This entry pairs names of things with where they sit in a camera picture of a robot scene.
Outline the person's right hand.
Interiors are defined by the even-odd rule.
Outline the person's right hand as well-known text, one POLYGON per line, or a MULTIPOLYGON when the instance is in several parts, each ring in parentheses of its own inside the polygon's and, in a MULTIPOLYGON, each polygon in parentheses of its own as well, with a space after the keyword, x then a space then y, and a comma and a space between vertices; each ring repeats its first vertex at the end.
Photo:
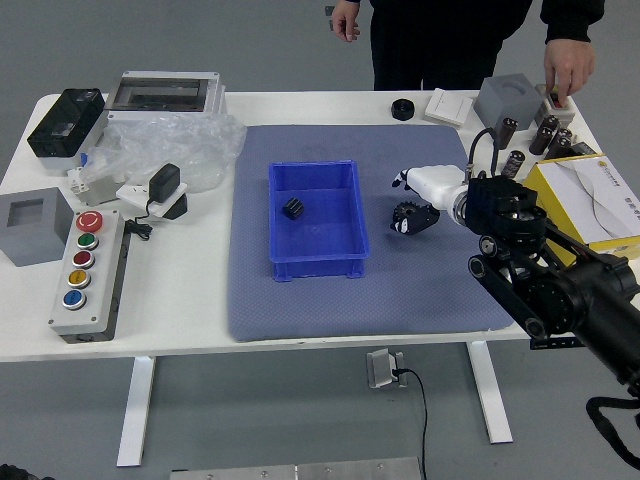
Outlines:
POLYGON ((338 0, 331 14, 333 33, 344 42, 353 42, 360 35, 357 17, 360 10, 359 1, 338 0))

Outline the person's left hand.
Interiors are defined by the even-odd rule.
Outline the person's left hand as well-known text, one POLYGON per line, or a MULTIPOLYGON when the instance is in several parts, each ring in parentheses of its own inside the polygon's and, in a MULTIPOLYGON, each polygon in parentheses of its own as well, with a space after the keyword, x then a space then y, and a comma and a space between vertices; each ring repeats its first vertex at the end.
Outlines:
POLYGON ((554 39, 546 43, 544 53, 546 90, 556 90, 558 102, 582 89, 595 70, 595 51, 590 42, 554 39))

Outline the white-shelled robot right hand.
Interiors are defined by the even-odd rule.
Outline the white-shelled robot right hand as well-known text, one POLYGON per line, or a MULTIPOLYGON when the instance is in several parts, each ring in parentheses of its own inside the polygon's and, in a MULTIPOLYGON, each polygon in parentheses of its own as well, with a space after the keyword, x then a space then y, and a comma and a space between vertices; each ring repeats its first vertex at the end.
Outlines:
POLYGON ((390 228, 404 235, 415 235, 434 225, 442 212, 464 226, 468 182, 457 166, 436 165, 409 168, 401 171, 392 187, 402 185, 416 193, 425 205, 399 203, 393 212, 390 228))

